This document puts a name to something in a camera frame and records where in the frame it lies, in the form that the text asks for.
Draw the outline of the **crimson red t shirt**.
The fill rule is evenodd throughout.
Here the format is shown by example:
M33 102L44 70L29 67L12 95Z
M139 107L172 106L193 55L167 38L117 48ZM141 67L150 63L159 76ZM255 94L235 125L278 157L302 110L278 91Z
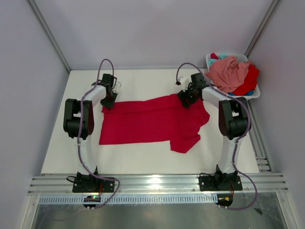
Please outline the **crimson red t shirt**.
M117 102L102 113L100 145L169 141L172 151L183 154L200 141L200 128L210 119L202 101L185 108L175 94Z

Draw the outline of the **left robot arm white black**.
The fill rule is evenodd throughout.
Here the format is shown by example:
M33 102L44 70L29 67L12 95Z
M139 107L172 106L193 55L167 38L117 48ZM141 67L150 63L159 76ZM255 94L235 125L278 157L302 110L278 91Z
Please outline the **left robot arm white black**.
M103 108L114 106L121 86L116 81L115 76L105 73L81 99L65 101L63 129L73 139L78 157L78 171L73 177L73 193L114 192L114 178L102 179L99 176L93 159L91 135L94 131L93 108L97 104Z

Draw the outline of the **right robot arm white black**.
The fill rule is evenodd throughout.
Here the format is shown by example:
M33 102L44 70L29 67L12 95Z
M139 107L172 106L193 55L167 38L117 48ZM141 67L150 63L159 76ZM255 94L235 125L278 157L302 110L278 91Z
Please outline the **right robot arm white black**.
M184 107L189 108L205 100L218 108L218 127L223 135L223 146L214 174L201 173L198 177L201 191L242 190L236 162L243 138L251 128L251 119L244 97L231 97L210 86L200 73L179 77L176 84L182 87L177 94Z

